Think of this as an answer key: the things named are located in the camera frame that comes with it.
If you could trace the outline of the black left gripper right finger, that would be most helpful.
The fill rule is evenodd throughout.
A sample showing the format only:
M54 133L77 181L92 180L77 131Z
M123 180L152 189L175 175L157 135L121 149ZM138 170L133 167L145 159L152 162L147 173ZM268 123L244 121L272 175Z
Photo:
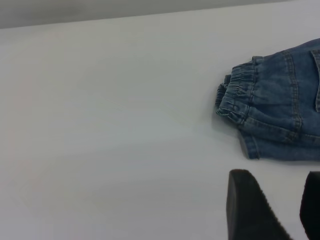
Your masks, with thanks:
M309 240L320 240L320 172L310 171L301 199L300 221Z

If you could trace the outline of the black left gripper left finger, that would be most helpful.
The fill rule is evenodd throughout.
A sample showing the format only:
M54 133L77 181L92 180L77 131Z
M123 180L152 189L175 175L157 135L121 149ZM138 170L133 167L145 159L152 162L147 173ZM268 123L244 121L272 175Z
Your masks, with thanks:
M226 219L229 240L290 240L256 178L245 169L228 175Z

